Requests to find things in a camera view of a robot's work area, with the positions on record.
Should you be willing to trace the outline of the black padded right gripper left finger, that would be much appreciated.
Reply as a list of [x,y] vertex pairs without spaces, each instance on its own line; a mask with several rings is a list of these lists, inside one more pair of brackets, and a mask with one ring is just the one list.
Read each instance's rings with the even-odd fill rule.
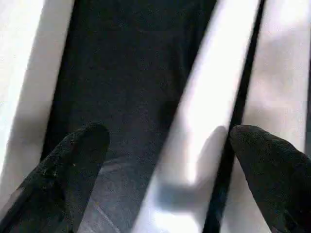
[[2,233],[75,233],[109,147],[92,123],[67,135],[26,177],[0,212]]

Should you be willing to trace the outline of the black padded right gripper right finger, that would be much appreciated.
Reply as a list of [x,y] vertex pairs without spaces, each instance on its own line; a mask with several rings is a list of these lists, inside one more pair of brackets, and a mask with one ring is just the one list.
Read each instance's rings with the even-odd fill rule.
[[230,144],[260,212],[274,233],[311,231],[311,159],[260,127],[237,125]]

